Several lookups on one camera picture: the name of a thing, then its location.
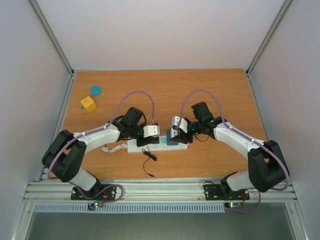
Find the light blue travel adapter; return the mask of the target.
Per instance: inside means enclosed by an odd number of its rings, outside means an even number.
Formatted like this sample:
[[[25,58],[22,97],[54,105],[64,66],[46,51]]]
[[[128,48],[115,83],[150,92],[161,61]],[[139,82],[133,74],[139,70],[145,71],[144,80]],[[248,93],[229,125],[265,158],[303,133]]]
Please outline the light blue travel adapter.
[[[99,96],[101,94],[101,86],[100,85],[93,85],[90,88],[90,95],[91,96]]]

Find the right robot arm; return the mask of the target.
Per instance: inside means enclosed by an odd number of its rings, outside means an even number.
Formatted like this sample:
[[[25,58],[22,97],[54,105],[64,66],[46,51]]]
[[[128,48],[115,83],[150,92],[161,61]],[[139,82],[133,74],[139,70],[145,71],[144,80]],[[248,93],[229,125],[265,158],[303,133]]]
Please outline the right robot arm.
[[[179,116],[172,117],[172,142],[191,144],[198,135],[206,135],[227,144],[247,159],[247,171],[234,172],[221,179],[220,191],[225,198],[232,198],[245,189],[265,193],[270,189],[275,190],[282,181],[290,181],[288,166],[276,141],[254,138],[235,128],[223,117],[214,117],[205,102],[194,104],[191,110],[194,122]]]

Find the yellow cube adapter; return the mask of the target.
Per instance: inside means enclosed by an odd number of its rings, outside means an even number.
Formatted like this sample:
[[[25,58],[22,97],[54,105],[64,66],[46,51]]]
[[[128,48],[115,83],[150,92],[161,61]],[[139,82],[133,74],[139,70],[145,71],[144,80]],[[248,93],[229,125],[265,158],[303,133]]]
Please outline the yellow cube adapter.
[[[87,96],[80,100],[80,103],[87,113],[90,113],[97,108],[96,103],[90,96]]]

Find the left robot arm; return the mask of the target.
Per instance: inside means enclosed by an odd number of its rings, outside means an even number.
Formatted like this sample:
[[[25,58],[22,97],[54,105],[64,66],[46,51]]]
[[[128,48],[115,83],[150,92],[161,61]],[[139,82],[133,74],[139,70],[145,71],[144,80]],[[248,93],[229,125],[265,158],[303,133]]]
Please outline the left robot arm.
[[[126,114],[107,124],[86,131],[72,133],[62,130],[42,157],[42,164],[49,174],[54,174],[63,183],[78,188],[83,198],[93,200],[103,192],[98,178],[82,168],[86,153],[103,145],[134,139],[139,147],[159,143],[161,128],[157,123],[140,122],[145,114],[130,107]]]

